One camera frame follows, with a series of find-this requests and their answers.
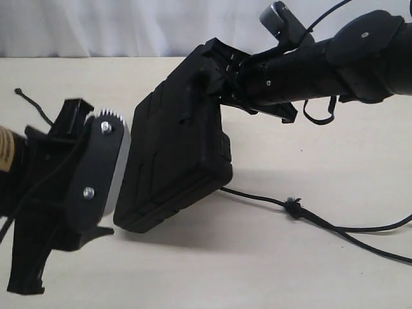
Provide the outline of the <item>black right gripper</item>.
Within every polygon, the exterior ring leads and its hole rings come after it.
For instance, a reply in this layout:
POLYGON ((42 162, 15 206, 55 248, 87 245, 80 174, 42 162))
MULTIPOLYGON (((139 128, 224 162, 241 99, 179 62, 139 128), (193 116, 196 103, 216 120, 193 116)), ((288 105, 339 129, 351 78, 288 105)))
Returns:
POLYGON ((264 113, 283 123, 295 121, 293 102, 328 98, 335 108, 335 73, 321 41, 294 51, 279 49, 249 55, 217 38, 198 45, 180 64, 183 76, 195 80, 220 104, 251 115, 264 113))

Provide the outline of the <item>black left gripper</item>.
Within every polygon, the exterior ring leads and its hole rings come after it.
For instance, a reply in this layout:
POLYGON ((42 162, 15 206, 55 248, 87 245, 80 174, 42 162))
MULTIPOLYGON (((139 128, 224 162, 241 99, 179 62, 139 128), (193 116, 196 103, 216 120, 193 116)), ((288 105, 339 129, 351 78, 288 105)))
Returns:
POLYGON ((26 129, 28 165, 16 204, 8 292, 43 294, 42 274, 53 250, 78 251, 114 234, 112 228, 99 226, 75 232, 65 217, 68 189, 90 136, 86 118, 94 109, 82 98, 69 98, 47 134, 26 129))

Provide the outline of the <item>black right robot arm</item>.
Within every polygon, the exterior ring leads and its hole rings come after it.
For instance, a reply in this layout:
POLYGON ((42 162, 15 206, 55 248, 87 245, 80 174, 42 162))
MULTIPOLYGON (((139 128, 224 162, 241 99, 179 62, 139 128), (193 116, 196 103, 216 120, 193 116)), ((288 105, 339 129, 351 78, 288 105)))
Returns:
POLYGON ((261 22, 276 47, 249 55, 211 39, 189 54, 205 65, 214 102, 292 123, 296 101, 328 98, 334 109, 338 102, 377 104, 411 94, 411 24, 399 15, 374 10, 318 42, 281 2, 261 22))

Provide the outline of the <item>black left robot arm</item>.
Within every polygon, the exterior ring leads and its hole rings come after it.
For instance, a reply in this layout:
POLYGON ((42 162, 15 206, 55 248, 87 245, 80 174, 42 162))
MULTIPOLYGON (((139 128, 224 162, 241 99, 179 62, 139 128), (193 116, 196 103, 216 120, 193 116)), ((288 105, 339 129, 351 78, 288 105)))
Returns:
POLYGON ((113 233, 100 221, 115 203, 125 133, 118 113, 81 98, 65 100, 47 132, 1 128, 1 235, 14 232, 10 293, 43 294, 51 252, 113 233))

